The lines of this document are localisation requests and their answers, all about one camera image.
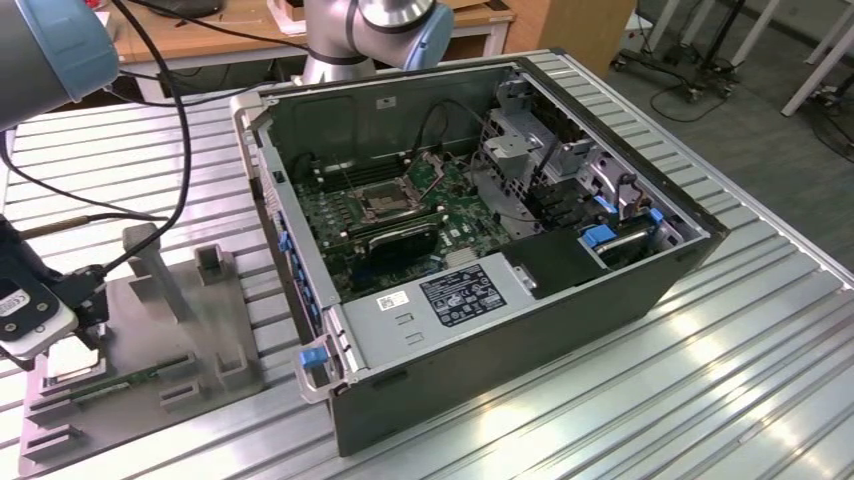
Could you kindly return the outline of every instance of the motherboard chip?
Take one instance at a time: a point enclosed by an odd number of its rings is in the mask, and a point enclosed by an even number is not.
[[[401,178],[362,187],[352,192],[368,221],[398,215],[420,206],[413,189]]]

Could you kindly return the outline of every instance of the black wire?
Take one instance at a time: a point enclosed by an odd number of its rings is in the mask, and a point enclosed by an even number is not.
[[[220,88],[222,88],[222,85],[225,84],[225,80],[228,80],[228,74],[230,73],[230,63],[228,65],[225,65],[225,70],[222,71],[222,77],[218,79],[218,83],[216,84],[216,86],[213,88],[210,88],[210,90],[216,91]]]
[[[555,156],[555,152],[557,151],[557,146],[560,146],[560,137],[557,137],[557,134],[555,133],[555,139],[551,141],[551,145],[548,146],[548,151],[545,152],[545,155],[542,155],[542,159],[540,160],[536,167],[533,167],[533,172],[530,172],[530,185],[533,184],[536,177],[538,177],[538,174],[542,173],[542,170],[545,169],[545,165],[548,165],[548,161],[551,160],[551,157]]]
[[[120,219],[120,220],[165,220],[165,217],[152,217],[144,213],[95,213],[94,215],[85,215],[89,222],[97,222],[101,220]]]
[[[417,128],[417,135],[414,136],[414,142],[412,143],[412,149],[409,150],[409,158],[412,159],[412,162],[414,162],[414,155],[417,154],[417,151],[421,148],[421,143],[424,141],[424,130],[426,130],[426,124],[429,123],[429,118],[432,117],[432,114],[438,107],[444,109],[444,125],[441,128],[441,135],[444,135],[444,132],[446,132],[448,130],[449,115],[448,115],[445,105],[453,105],[457,108],[460,108],[473,117],[473,119],[484,128],[486,127],[485,122],[482,121],[482,118],[480,118],[480,115],[477,115],[477,113],[468,106],[462,105],[456,100],[452,100],[449,98],[444,98],[438,100],[426,109],[426,113],[424,114],[424,118],[421,119],[421,124]]]
[[[201,67],[196,68],[196,70],[192,73],[177,73],[177,72],[172,72],[172,73],[178,77],[189,78],[198,75],[198,72],[201,72]]]
[[[705,110],[701,114],[699,114],[696,117],[693,118],[676,118],[672,117],[669,115],[667,115],[664,112],[661,112],[657,108],[657,106],[655,105],[655,100],[657,99],[657,97],[660,97],[664,93],[667,92],[672,92],[676,88],[680,88],[681,85],[673,85],[672,87],[667,87],[665,89],[663,89],[660,92],[657,92],[655,95],[652,95],[649,97],[649,108],[655,111],[655,113],[657,113],[661,117],[664,117],[667,120],[672,120],[673,122],[679,122],[679,123],[693,123],[693,122],[699,122],[703,118],[705,118],[705,116],[708,116],[708,114],[711,112],[713,112],[716,109],[719,109],[723,104],[727,102],[728,98],[724,98],[720,100],[720,102],[712,106],[708,110]]]
[[[652,49],[649,48],[649,39],[645,37],[645,30],[643,29],[643,22],[640,17],[640,0],[636,1],[635,4],[635,15],[637,16],[637,28],[640,29],[640,37],[643,37],[643,48],[640,49],[640,53],[643,55],[652,55]]]
[[[103,207],[103,208],[109,208],[110,210],[117,210],[118,212],[124,212],[128,215],[136,215],[142,220],[165,220],[162,217],[156,217],[145,213],[138,213],[138,212],[134,212],[133,210],[111,205],[110,203],[98,202],[95,200],[90,200],[85,197],[74,195],[73,193],[59,190],[54,186],[46,184],[31,175],[23,173],[23,171],[19,168],[17,168],[17,166],[11,163],[11,159],[9,158],[9,154],[6,151],[6,143],[5,143],[5,132],[0,132],[0,160],[2,160],[2,164],[5,165],[5,168],[7,168],[18,177],[21,177],[27,182],[38,185],[45,190],[49,190],[57,195],[61,195],[65,198],[70,198],[71,200],[77,200],[78,202],[87,203],[89,205],[94,205],[97,207]]]
[[[847,132],[841,129],[840,125],[836,124],[836,122],[833,121],[832,117],[827,115],[827,113],[823,111],[821,107],[817,105],[812,105],[812,109],[819,113],[819,115],[827,119],[832,125],[833,128],[839,131],[839,133],[841,133],[841,135],[845,137],[845,140],[848,141],[848,143],[854,143],[849,140],[849,135],[847,134]],[[836,156],[844,160],[845,162],[854,164],[854,158],[851,158],[843,151],[839,151],[839,149],[836,148],[836,146],[833,146],[821,136],[821,134],[817,132],[817,122],[815,121],[817,117],[815,115],[807,115],[807,121],[809,123],[809,128],[812,130],[812,136],[815,137],[815,139],[821,143],[821,145],[824,145],[824,147],[827,147],[827,149],[836,154]]]
[[[124,0],[113,0],[113,4],[115,5],[115,8],[121,12],[121,15],[124,15],[124,17],[126,18],[128,23],[130,24],[130,27],[133,28],[133,30],[136,30],[136,33],[138,34],[138,37],[141,38],[142,43],[145,44],[145,47],[148,47],[148,50],[150,51],[150,56],[154,59],[157,67],[160,68],[160,75],[162,75],[165,84],[172,93],[172,99],[174,100],[174,108],[177,109],[177,118],[178,118],[180,129],[181,129],[184,162],[182,162],[181,186],[180,186],[178,195],[177,195],[177,203],[174,205],[174,211],[172,212],[169,219],[160,226],[160,228],[157,228],[157,230],[150,235],[148,235],[148,237],[140,243],[137,243],[130,249],[128,249],[111,262],[103,265],[103,269],[101,271],[102,275],[106,275],[106,273],[110,270],[114,270],[118,267],[118,265],[121,265],[126,260],[133,258],[138,254],[138,252],[141,252],[142,249],[145,249],[148,245],[150,245],[169,230],[169,228],[172,228],[172,226],[177,223],[177,219],[180,218],[181,213],[184,212],[184,206],[186,205],[186,193],[189,191],[189,176],[192,172],[192,145],[189,143],[189,122],[186,121],[186,111],[184,109],[184,102],[180,97],[180,92],[177,91],[177,86],[174,84],[174,78],[172,77],[172,72],[169,72],[169,67],[165,64],[162,55],[160,55],[160,50],[157,50],[157,46],[154,45],[154,42],[148,36],[148,32],[145,32],[145,29],[142,28],[142,25],[138,23],[136,16],[133,16],[133,13],[128,9],[126,5],[124,4]]]
[[[691,10],[688,10],[688,16],[684,18],[684,23],[681,24],[681,27],[679,28],[679,34],[676,35],[676,41],[681,41],[681,35],[684,34],[684,31],[688,28],[688,24],[691,23],[692,20],[692,16],[693,13],[696,12],[696,8],[699,7],[699,4],[703,3],[703,0],[696,0],[696,3],[693,4],[693,6],[691,7]]]
[[[148,8],[150,8],[152,10],[154,10],[157,12],[166,13],[170,16],[173,16],[176,18],[180,18],[186,23],[192,23],[194,25],[198,25],[200,27],[208,28],[208,29],[213,30],[214,32],[224,33],[225,35],[233,35],[234,37],[248,38],[249,40],[258,40],[261,42],[277,43],[278,45],[286,45],[288,47],[293,47],[293,48],[297,48],[300,50],[308,51],[308,47],[305,45],[300,45],[297,43],[288,42],[286,40],[278,40],[277,38],[258,37],[257,35],[252,35],[249,33],[242,33],[242,32],[237,32],[234,30],[228,30],[226,28],[217,27],[216,25],[210,25],[209,23],[205,23],[201,20],[190,18],[190,17],[174,12],[173,10],[169,10],[168,8],[161,7],[160,5],[154,5],[153,3],[148,3],[144,0],[126,0],[126,1],[130,2],[130,3],[134,3],[137,5],[141,5],[142,7],[148,7]]]
[[[142,75],[141,73],[128,72],[126,70],[118,70],[118,73],[126,77],[141,78],[144,80],[153,80],[154,82],[160,81],[160,79],[152,75]]]
[[[851,135],[848,135],[848,132],[844,131],[844,128],[841,128],[841,125],[839,125],[836,123],[836,120],[832,118],[832,116],[829,116],[827,114],[827,112],[824,112],[823,109],[817,109],[821,117],[824,117],[827,119],[827,121],[829,122],[829,124],[832,125],[832,128],[836,129],[836,131],[841,134],[841,136],[844,137],[844,139],[848,141],[848,143],[854,144],[854,138],[851,137]]]
[[[262,87],[265,85],[274,85],[274,84],[276,84],[276,82],[273,82],[273,81],[256,83],[254,85],[252,85],[249,87],[245,87],[245,88],[241,88],[240,90],[237,90],[234,92],[224,93],[221,95],[217,95],[217,96],[209,97],[209,98],[202,98],[201,100],[196,100],[193,102],[185,102],[184,106],[185,107],[194,107],[196,105],[204,105],[205,103],[214,102],[216,100],[222,100],[225,98],[233,97],[234,95],[240,95],[241,93],[245,93],[249,90],[253,90],[253,89],[256,89],[258,87]],[[125,102],[138,103],[140,105],[145,105],[148,107],[173,107],[174,106],[174,103],[146,102],[145,100],[130,98],[130,97],[120,94],[114,90],[111,90],[111,88],[109,88],[109,87],[103,88],[103,90],[113,97],[118,98],[120,100],[124,100]]]

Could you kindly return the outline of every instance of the aluminum table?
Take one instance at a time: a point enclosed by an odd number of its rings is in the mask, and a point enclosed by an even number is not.
[[[266,389],[47,478],[844,478],[854,472],[851,274],[565,55],[529,54],[732,229],[648,315],[514,381],[340,458],[324,405],[288,363],[297,345],[244,180],[225,102],[190,108],[193,188],[166,262],[216,241],[236,253]],[[132,105],[22,124],[14,160],[101,200],[168,212],[174,113]],[[7,179],[18,228],[78,207]],[[57,268],[109,260],[114,221],[33,241]],[[22,373],[0,363],[0,478],[14,478]]]

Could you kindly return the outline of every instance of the blue tab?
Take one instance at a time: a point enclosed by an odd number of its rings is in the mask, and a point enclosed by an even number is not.
[[[601,204],[601,206],[608,211],[608,213],[616,213],[616,208],[613,207],[613,205],[608,203],[608,201],[601,197],[601,195],[596,195],[592,198],[596,200],[596,202]]]
[[[653,208],[652,210],[649,210],[649,216],[652,217],[652,221],[655,222],[656,225],[660,225],[661,222],[664,221],[664,214],[660,212],[657,208]]]
[[[309,348],[298,352],[298,363],[302,365],[302,368],[318,367],[328,359],[329,354],[322,347]]]
[[[616,234],[613,233],[613,230],[611,230],[611,227],[607,225],[599,225],[597,227],[587,229],[581,238],[589,248],[596,248],[603,243],[613,240],[616,238]]]
[[[281,232],[281,235],[278,235],[278,251],[281,253],[288,251],[288,242],[288,232]]]

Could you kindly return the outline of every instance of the barcode label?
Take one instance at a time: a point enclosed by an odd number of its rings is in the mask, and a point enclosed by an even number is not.
[[[380,311],[384,312],[385,310],[390,310],[392,308],[409,303],[409,298],[405,296],[405,292],[400,290],[390,295],[377,298],[376,303],[378,304]]]

